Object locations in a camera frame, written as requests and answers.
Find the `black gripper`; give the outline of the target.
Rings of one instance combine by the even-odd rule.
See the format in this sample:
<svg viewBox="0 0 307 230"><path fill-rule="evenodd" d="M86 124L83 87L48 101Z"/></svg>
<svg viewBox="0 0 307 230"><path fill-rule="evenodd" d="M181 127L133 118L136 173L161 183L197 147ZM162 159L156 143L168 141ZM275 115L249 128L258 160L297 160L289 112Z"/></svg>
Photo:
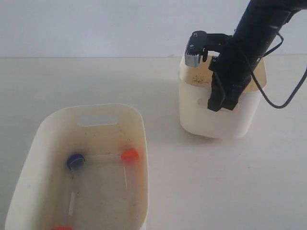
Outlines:
<svg viewBox="0 0 307 230"><path fill-rule="evenodd" d="M220 53L212 75L208 109L222 107L234 110L238 99L251 81L248 61L255 69L258 59L273 42L291 14L292 7L285 0L252 0L249 2L236 31Z"/></svg>

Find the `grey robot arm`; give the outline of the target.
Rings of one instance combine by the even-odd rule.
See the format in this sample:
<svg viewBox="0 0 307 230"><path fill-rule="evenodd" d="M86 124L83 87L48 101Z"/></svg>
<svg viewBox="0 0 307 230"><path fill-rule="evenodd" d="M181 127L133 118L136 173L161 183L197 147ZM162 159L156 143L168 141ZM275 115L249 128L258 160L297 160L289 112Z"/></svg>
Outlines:
<svg viewBox="0 0 307 230"><path fill-rule="evenodd" d="M292 16L307 8L305 0L251 0L233 35L226 38L210 69L208 109L233 110L249 85L252 72Z"/></svg>

